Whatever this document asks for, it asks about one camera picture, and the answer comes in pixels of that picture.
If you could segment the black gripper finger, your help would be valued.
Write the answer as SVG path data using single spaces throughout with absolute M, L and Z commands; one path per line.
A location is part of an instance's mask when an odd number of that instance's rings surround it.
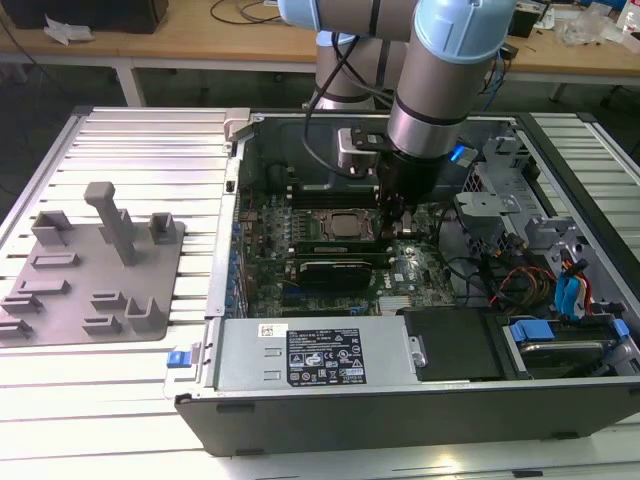
M 397 220 L 398 236 L 423 236 L 424 228 L 421 227 L 410 210 L 405 210 Z
M 397 194 L 389 194 L 380 199 L 380 218 L 382 239 L 393 239 L 396 236 L 396 223 L 403 215 L 403 202 Z

